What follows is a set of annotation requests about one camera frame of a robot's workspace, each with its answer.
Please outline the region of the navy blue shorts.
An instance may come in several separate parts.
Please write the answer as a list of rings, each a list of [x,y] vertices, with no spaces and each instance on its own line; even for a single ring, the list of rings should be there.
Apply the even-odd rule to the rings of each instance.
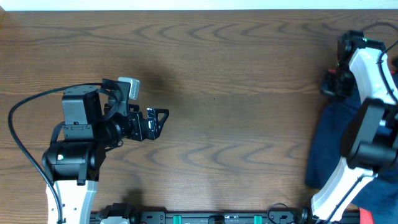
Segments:
[[[353,203],[376,223],[397,223],[397,90],[391,73],[336,71],[313,139],[306,183],[319,192],[302,223],[339,223]]]

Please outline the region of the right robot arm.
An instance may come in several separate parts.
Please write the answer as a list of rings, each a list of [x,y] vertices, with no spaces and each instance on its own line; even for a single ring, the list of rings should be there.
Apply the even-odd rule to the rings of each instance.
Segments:
[[[387,48],[363,31],[338,39],[338,63],[321,92],[343,100],[358,90],[361,105],[343,133],[340,160],[302,212],[301,223],[339,223],[345,208],[379,174],[397,166],[397,87]]]

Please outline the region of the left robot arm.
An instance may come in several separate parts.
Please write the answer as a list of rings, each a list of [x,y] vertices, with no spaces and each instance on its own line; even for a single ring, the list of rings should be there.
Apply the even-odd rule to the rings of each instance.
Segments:
[[[62,97],[64,120],[54,129],[42,157],[47,186],[48,223],[89,223],[107,152],[125,138],[157,139],[169,117],[168,109],[128,102],[130,85],[109,82],[68,87]]]

